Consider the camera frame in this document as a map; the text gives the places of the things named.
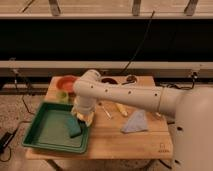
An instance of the orange bowl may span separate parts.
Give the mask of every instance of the orange bowl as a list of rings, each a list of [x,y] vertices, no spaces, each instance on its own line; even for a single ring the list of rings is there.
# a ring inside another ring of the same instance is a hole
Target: orange bowl
[[[66,91],[68,93],[73,93],[73,84],[76,81],[76,79],[77,77],[72,75],[61,77],[56,83],[56,87],[59,90]]]

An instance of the blue cloth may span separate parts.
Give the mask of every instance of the blue cloth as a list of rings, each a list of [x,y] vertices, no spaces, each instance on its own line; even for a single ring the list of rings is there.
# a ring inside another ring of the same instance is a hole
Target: blue cloth
[[[144,110],[136,110],[121,129],[122,133],[147,131],[147,121]]]

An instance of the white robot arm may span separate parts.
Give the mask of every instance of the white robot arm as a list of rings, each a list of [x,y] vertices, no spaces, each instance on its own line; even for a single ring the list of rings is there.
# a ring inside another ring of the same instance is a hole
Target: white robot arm
[[[213,88],[182,91],[162,87],[112,85],[87,71],[74,84],[74,110],[88,115],[97,99],[110,100],[175,117],[174,171],[213,170]]]

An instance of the table leg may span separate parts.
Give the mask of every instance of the table leg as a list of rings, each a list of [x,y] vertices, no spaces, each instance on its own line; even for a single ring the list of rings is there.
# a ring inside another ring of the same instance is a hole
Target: table leg
[[[62,171],[63,169],[60,168],[59,165],[56,164],[56,162],[54,160],[51,159],[47,159],[45,160],[53,169],[55,169],[56,171]]]

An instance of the wooden table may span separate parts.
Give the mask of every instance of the wooden table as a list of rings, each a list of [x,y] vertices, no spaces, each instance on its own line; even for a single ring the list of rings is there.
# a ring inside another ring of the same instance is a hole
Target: wooden table
[[[56,82],[60,77],[53,77],[45,96],[45,101],[57,102]],[[118,82],[125,82],[125,77],[114,77]],[[137,85],[154,85],[150,76],[138,77]],[[164,117],[146,112],[147,132],[123,134],[121,127],[129,117],[123,117],[115,103],[102,101],[105,108],[113,115],[109,119],[100,106],[96,106],[95,119],[89,136],[87,151],[82,155],[28,148],[27,159],[170,159],[172,141]],[[131,114],[135,108],[125,106]]]

